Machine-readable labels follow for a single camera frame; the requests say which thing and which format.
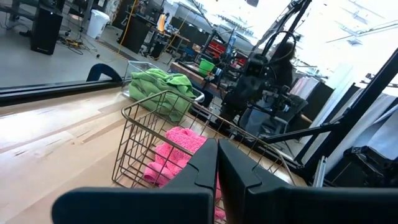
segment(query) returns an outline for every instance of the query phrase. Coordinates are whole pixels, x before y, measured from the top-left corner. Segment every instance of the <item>bin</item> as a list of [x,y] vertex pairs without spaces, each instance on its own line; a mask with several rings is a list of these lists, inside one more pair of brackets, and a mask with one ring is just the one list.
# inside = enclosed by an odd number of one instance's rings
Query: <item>bin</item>
[[100,38],[104,31],[106,23],[109,22],[109,16],[98,10],[91,10],[91,19],[88,24],[87,35],[92,38]]

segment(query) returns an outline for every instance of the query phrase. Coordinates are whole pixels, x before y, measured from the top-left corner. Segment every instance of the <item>wire basket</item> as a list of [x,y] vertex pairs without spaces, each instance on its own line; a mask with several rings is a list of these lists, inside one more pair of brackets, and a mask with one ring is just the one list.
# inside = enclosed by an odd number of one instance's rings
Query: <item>wire basket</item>
[[[153,65],[149,62],[139,62],[139,61],[133,61],[133,60],[127,61],[127,68],[126,68],[126,72],[124,73],[123,84],[122,84],[122,94],[128,98],[133,98],[129,92],[129,84],[132,81],[131,73],[133,73],[133,72],[146,73],[148,75],[148,77],[153,78],[155,82],[161,82],[161,80],[157,80],[150,73],[146,72],[150,68],[160,69],[159,67],[156,67],[155,65]],[[201,91],[199,91],[195,88],[192,88],[192,93],[196,96],[196,98],[194,99],[196,102],[201,103],[205,99],[205,95]]]
[[[193,116],[189,113],[186,113],[189,109],[187,108],[185,111],[181,111],[184,116],[177,124],[170,122],[167,114],[159,113],[162,107],[162,102],[165,100],[168,94],[174,94],[177,97],[177,100],[185,100],[189,102],[190,105],[194,105],[199,113],[197,113],[196,116]],[[154,98],[160,98],[156,109],[148,111],[142,107],[143,103]],[[202,120],[198,119],[198,115],[203,114],[202,112],[208,114],[208,120],[218,119],[218,123],[220,124],[218,128],[211,127],[209,125],[209,121],[203,122]],[[224,120],[223,118],[220,118],[218,115],[212,113],[208,109],[200,106],[195,102],[195,100],[189,99],[183,95],[180,95],[179,93],[175,93],[173,91],[163,91],[156,95],[152,95],[123,108],[122,115],[126,118],[126,124],[123,129],[123,135],[114,165],[112,180],[123,187],[153,188],[157,187],[155,183],[159,178],[166,178],[167,180],[170,180],[161,173],[157,174],[155,182],[149,182],[144,178],[145,169],[152,169],[148,166],[148,163],[155,161],[155,155],[160,156],[165,160],[163,168],[168,162],[171,162],[173,165],[181,169],[183,168],[180,165],[172,162],[169,159],[170,155],[164,157],[155,150],[156,146],[166,142],[172,146],[173,151],[178,150],[189,156],[193,155],[189,150],[179,146],[165,137],[166,132],[175,126],[179,126],[181,128],[190,128],[196,132],[196,134],[200,134],[206,138],[230,138],[231,142],[235,143],[237,148],[255,160],[258,165],[267,169],[269,172],[285,180],[286,182],[295,185],[292,173],[290,172],[285,159],[280,152],[278,152],[278,150],[274,149],[253,135],[245,132],[236,125]],[[223,125],[227,124],[230,125],[231,129],[234,131],[229,136],[224,136],[220,133],[220,129]],[[252,148],[245,146],[242,143],[243,138],[241,138],[240,141],[234,140],[234,136],[237,135],[243,136],[246,139],[250,138],[254,141],[254,143],[262,144],[264,148],[272,150],[275,154],[279,155],[279,159],[275,162],[268,160],[262,155],[254,152]],[[216,206],[220,209],[223,209],[222,200],[216,201]],[[225,221],[226,220],[216,221],[216,223],[225,223]]]

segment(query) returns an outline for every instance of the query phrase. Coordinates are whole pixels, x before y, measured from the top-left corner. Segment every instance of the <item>black pole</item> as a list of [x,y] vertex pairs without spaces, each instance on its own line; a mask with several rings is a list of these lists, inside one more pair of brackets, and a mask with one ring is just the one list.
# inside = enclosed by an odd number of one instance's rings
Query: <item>black pole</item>
[[292,131],[289,133],[278,134],[275,136],[264,138],[263,141],[268,144],[273,144],[273,143],[287,141],[287,140],[291,140],[291,139],[298,139],[298,138],[310,136],[313,134],[326,133],[326,132],[329,132],[332,130],[339,129],[339,126],[340,126],[340,123],[324,124],[319,127],[307,128],[307,129],[303,129],[303,130]]
[[351,109],[349,109],[341,119],[340,129],[332,131],[305,164],[306,174],[311,175],[315,173],[320,158],[322,156],[330,156],[397,73],[398,49],[395,50],[389,60],[383,65],[370,84],[354,102]]
[[[289,32],[291,32],[292,34],[294,33],[294,30],[296,29],[297,24],[299,23],[299,21],[301,20],[301,17],[303,17],[304,12],[307,10],[307,8],[309,7],[311,3],[311,0],[306,0],[303,3],[303,6],[300,8],[296,18],[294,19],[292,25],[289,28]],[[274,55],[278,55],[277,52],[282,50],[282,46],[287,42],[287,39],[290,37],[290,35],[285,34],[285,37],[282,39],[282,41],[280,42],[278,48],[276,49],[276,52],[274,53]],[[269,44],[269,46],[264,47],[264,51],[262,52],[262,55],[265,56],[268,52],[268,50],[270,49],[271,45],[273,44],[274,40],[272,40],[272,42]]]

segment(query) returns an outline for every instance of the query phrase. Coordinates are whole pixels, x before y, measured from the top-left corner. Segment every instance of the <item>wooden table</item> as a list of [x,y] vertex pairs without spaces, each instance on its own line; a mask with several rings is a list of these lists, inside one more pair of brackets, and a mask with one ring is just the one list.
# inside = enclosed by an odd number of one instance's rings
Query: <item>wooden table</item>
[[113,88],[1,108],[0,223],[52,223],[61,194],[116,187],[111,176],[126,122],[120,111],[130,104]]

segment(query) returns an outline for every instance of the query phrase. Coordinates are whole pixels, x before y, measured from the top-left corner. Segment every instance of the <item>concrete floor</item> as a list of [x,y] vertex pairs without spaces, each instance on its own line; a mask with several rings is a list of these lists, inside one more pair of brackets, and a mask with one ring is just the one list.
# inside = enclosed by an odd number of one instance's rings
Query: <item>concrete floor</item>
[[[0,12],[0,23],[5,25],[6,14]],[[62,44],[57,44],[54,54],[49,56],[30,50],[29,38],[19,35],[19,31],[26,31],[31,28],[32,21],[21,18],[24,26],[17,26],[12,30],[0,28],[0,88],[24,85],[38,85],[44,83],[59,83],[86,80],[90,68],[97,63],[105,63],[113,67],[120,75],[124,75],[127,61],[116,57],[112,51],[97,44],[94,39],[83,35],[84,43],[91,48],[91,51],[82,50],[83,55],[78,55]],[[64,15],[63,25],[72,29],[71,38],[75,39],[77,34],[78,21],[71,20],[68,23],[68,16]],[[116,42],[121,30],[114,27],[105,28],[101,40],[119,47]],[[148,61],[161,69],[168,70],[169,67],[162,62],[168,62],[170,55],[164,53],[158,61],[137,55],[134,52],[121,47],[121,50],[130,56],[141,61]]]

